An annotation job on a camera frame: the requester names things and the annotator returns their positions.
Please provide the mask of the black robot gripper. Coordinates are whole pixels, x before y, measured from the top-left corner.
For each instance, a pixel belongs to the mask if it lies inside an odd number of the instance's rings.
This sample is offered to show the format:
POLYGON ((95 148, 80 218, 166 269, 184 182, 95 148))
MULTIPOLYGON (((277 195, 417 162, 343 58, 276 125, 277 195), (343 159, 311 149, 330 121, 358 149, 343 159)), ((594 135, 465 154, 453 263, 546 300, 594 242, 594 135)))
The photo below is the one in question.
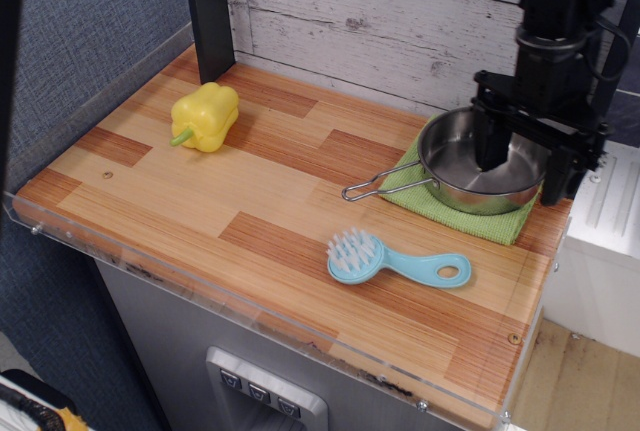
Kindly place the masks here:
POLYGON ((586 170, 597 168, 607 136, 603 114, 591 105, 601 35, 547 40, 518 33, 512 76, 482 70, 474 75, 475 159, 483 172, 506 162, 511 136, 550 152, 540 202, 573 199, 586 170))

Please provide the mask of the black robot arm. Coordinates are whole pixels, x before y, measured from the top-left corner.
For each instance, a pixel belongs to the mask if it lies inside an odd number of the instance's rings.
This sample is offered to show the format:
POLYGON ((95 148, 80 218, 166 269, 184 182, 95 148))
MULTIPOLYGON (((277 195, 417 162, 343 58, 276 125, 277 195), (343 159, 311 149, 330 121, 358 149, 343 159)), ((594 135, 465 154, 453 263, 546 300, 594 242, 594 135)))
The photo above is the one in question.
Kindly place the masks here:
POLYGON ((475 159, 483 171, 502 165, 517 134, 549 152, 541 203, 575 195, 599 164, 610 128, 591 104, 595 83, 610 82, 597 68, 603 17, 613 0, 520 0, 518 53, 511 76, 480 71, 473 100, 475 159))

